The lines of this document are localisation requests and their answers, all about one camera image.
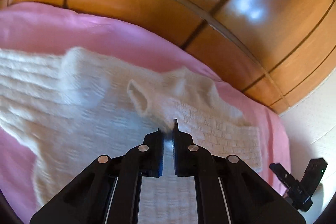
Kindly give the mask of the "white knitted sweater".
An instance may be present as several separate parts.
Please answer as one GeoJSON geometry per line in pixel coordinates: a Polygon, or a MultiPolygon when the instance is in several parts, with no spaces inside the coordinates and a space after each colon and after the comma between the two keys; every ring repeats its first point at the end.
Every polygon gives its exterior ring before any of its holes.
{"type": "Polygon", "coordinates": [[[84,48],[62,56],[1,50],[1,128],[37,157],[38,206],[99,155],[121,156],[175,123],[213,155],[262,169],[259,129],[207,77],[157,73],[84,48]]]}

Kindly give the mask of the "pink bed sheet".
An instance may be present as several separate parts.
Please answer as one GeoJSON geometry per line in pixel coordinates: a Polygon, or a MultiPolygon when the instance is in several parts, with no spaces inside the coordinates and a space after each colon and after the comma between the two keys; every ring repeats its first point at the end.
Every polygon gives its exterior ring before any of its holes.
{"type": "MultiPolygon", "coordinates": [[[[177,46],[139,26],[41,3],[19,3],[1,10],[1,50],[62,56],[72,48],[112,56],[157,73],[186,68],[213,80],[220,98],[259,129],[262,169],[257,172],[278,193],[285,193],[269,169],[272,162],[290,168],[289,140],[278,115],[177,46]]],[[[1,190],[24,223],[41,208],[33,187],[36,159],[28,147],[1,128],[1,190]]]]}

